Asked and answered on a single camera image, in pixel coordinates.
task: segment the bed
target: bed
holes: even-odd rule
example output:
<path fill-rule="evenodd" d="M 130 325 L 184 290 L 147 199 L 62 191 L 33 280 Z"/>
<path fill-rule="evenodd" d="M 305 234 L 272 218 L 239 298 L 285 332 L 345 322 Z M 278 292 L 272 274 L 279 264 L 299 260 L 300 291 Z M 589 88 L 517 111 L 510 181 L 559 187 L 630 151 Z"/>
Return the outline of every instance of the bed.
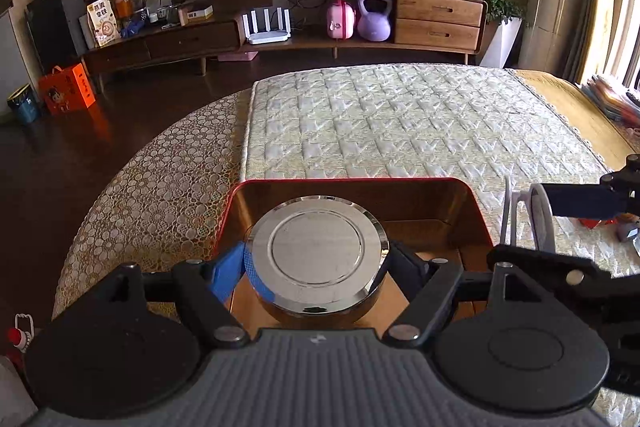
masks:
<path fill-rule="evenodd" d="M 497 241 L 505 175 L 518 188 L 594 182 L 632 152 L 574 86 L 546 73 L 385 64 L 274 76 L 194 111 L 123 167 L 70 248 L 54 315 L 124 261 L 160 271 L 207 258 L 240 180 L 454 176 L 475 191 Z M 518 243 L 530 246 L 525 220 Z M 618 276 L 640 270 L 610 228 L 560 218 L 556 232 L 559 251 Z M 608 391 L 596 404 L 625 427 L 638 423 L 637 407 Z"/>

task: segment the cabinet drawer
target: cabinet drawer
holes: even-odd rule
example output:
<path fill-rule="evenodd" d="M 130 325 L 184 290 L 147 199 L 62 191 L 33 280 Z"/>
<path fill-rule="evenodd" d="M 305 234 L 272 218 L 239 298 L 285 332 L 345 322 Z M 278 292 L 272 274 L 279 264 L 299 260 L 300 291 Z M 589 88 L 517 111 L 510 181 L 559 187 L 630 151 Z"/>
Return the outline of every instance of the cabinet drawer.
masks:
<path fill-rule="evenodd" d="M 396 19 L 396 44 L 435 46 L 473 53 L 480 28 L 442 22 Z"/>
<path fill-rule="evenodd" d="M 398 18 L 480 27 L 483 5 L 465 0 L 398 0 Z"/>
<path fill-rule="evenodd" d="M 146 45 L 153 60 L 189 57 L 239 48 L 238 28 L 233 21 L 186 26 L 165 34 L 151 35 Z"/>
<path fill-rule="evenodd" d="M 83 58 L 88 73 L 97 74 L 133 68 L 148 62 L 151 57 L 144 39 L 136 38 L 92 50 Z"/>

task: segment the purple kettlebell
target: purple kettlebell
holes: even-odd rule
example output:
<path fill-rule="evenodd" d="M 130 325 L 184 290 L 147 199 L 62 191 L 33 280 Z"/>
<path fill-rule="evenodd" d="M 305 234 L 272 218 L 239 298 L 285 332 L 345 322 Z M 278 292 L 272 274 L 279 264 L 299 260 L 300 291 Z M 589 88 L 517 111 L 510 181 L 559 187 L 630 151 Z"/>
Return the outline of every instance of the purple kettlebell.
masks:
<path fill-rule="evenodd" d="M 360 8 L 360 21 L 358 22 L 358 33 L 363 39 L 372 42 L 386 41 L 391 35 L 391 24 L 389 14 L 393 6 L 392 0 L 381 0 L 386 2 L 384 12 L 368 12 L 364 7 L 364 1 L 358 0 Z"/>

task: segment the trash can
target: trash can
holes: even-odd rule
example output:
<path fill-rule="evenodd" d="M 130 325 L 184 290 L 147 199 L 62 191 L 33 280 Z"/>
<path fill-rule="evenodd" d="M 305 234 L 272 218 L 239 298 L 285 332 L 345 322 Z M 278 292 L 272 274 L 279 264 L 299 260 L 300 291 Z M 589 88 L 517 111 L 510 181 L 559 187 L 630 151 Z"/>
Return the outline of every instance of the trash can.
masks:
<path fill-rule="evenodd" d="M 31 84 L 16 89 L 7 99 L 8 105 L 20 123 L 28 124 L 40 116 L 40 109 Z"/>

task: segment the quilted mattress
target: quilted mattress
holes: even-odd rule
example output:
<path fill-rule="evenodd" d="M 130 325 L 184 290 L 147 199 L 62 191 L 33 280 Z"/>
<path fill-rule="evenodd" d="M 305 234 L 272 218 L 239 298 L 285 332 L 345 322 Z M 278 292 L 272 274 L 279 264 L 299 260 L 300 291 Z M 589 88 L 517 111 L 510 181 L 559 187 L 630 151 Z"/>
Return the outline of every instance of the quilted mattress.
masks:
<path fill-rule="evenodd" d="M 497 242 L 504 177 L 593 183 L 609 169 L 564 117 L 513 72 L 448 64 L 300 71 L 254 84 L 241 179 L 452 176 L 475 192 Z M 611 227 L 555 218 L 558 251 L 637 273 L 631 245 Z M 518 244 L 532 247 L 526 213 Z M 638 401 L 603 391 L 595 408 L 612 425 L 638 424 Z"/>

